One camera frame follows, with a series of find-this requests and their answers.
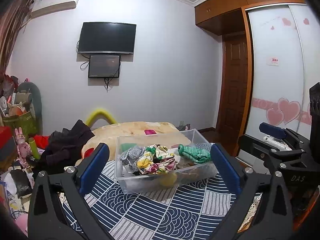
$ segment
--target yellow pool noodle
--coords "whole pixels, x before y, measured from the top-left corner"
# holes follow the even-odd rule
[[[87,118],[87,120],[85,121],[85,124],[89,127],[91,127],[91,125],[93,124],[92,122],[94,121],[95,118],[98,117],[98,115],[103,115],[109,124],[115,124],[117,123],[117,121],[113,118],[113,116],[107,112],[106,110],[102,109],[102,108],[98,108],[96,110],[94,110],[89,117]]]

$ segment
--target sticker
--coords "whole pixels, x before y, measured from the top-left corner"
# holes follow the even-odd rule
[[[279,59],[276,57],[271,57],[267,61],[267,65],[269,66],[278,66],[279,65]]]

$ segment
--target pink stripe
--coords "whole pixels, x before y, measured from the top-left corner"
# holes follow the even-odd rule
[[[269,108],[273,108],[275,111],[278,110],[278,103],[259,98],[252,98],[251,105],[252,107],[260,108],[263,110],[268,110]],[[308,112],[302,111],[296,119],[305,124],[311,125],[311,116],[310,114],[308,114]]]

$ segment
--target blue patterned bedsheet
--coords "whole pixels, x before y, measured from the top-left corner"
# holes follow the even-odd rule
[[[114,178],[114,163],[106,164],[85,200],[115,239],[205,240],[236,199],[219,173],[189,185],[125,195]],[[73,229],[82,232],[66,199],[63,208]]]

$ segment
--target clear plastic container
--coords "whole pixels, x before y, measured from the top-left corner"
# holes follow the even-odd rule
[[[210,152],[211,144],[196,130],[181,131],[175,133],[162,133],[142,136],[120,136],[116,145],[115,178],[125,194],[143,193],[149,191],[162,190],[166,188],[178,187],[181,185],[196,182],[217,174],[217,168],[213,162],[197,164],[188,168],[170,171],[160,175],[140,175],[128,173],[122,166],[120,156],[122,154],[122,144],[137,144],[148,147],[153,144],[161,144],[170,148],[184,146],[206,149]]]

